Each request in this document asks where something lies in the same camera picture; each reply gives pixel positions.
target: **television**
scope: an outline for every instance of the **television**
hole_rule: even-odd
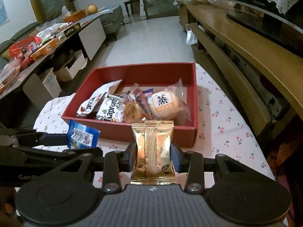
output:
[[[241,10],[226,11],[237,23],[255,31],[303,58],[303,0],[295,3],[285,14],[279,13],[275,2],[267,0],[228,0],[263,12],[263,17]]]

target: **cardboard box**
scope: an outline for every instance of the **cardboard box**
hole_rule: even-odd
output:
[[[57,76],[58,81],[66,82],[74,79],[78,71],[82,69],[82,67],[87,63],[87,59],[84,58],[82,50],[75,52],[75,55],[76,55],[76,61],[74,62],[74,64],[71,66],[70,69],[65,67],[54,72],[54,74]]]
[[[61,92],[53,68],[46,70],[39,76],[33,73],[22,89],[39,110],[42,110],[48,101],[59,97]]]
[[[72,34],[74,34],[77,30],[81,29],[80,23],[73,24],[63,31],[56,34],[56,38],[58,38],[60,41],[70,37]]]
[[[198,130],[198,98],[195,63],[150,63],[122,65],[96,68],[80,86],[69,103],[62,118],[69,123],[73,119],[100,130],[100,137],[110,140],[131,142],[134,136],[131,124],[116,123],[102,120],[75,118],[76,112],[83,101],[101,85],[122,79],[122,87],[130,87],[134,83],[139,86],[169,86],[182,79],[186,88],[186,102],[192,121],[185,120],[182,126],[175,125],[173,142],[183,148],[192,148],[196,141]]]
[[[48,55],[55,47],[59,45],[59,40],[57,38],[54,38],[50,40],[48,43],[43,45],[41,48],[39,48],[37,51],[31,54],[33,57],[33,60],[39,60],[41,57]]]

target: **white storage box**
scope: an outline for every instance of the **white storage box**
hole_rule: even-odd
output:
[[[76,55],[76,61],[74,62],[74,64],[71,66],[70,69],[65,67],[54,72],[55,75],[57,76],[58,81],[66,82],[74,79],[78,71],[86,66],[87,59],[84,58],[82,50],[75,52],[75,55]]]
[[[59,97],[61,92],[53,68],[47,69],[39,76],[32,74],[22,89],[39,110],[42,110],[48,101]]]

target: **wooden tv stand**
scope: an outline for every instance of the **wooden tv stand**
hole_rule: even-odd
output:
[[[271,121],[268,108],[237,66],[199,28],[200,24],[256,67],[288,100],[293,114],[297,113],[303,119],[302,58],[232,21],[226,16],[224,8],[186,4],[181,9],[181,25],[184,27],[184,15],[187,14],[189,27],[225,75],[257,136]]]

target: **white tablecloth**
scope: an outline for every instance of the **white tablecloth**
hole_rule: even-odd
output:
[[[217,153],[223,153],[274,179],[255,137],[234,105],[216,82],[198,64],[196,64],[196,75],[198,88],[198,137],[193,148],[185,148],[183,150],[197,151],[207,158],[214,158]],[[49,101],[38,116],[34,129],[48,133],[66,133],[69,126],[61,119],[61,115],[73,96]],[[115,149],[125,150],[128,143],[99,139],[98,146],[106,154]],[[37,148],[62,151],[67,147],[38,146]],[[186,174],[177,173],[176,176],[177,183],[180,183],[183,188]],[[120,173],[120,178],[123,187],[125,184],[130,183],[130,173]],[[205,187],[210,188],[213,184],[213,174],[205,173]],[[93,185],[101,187],[102,172],[95,173]]]

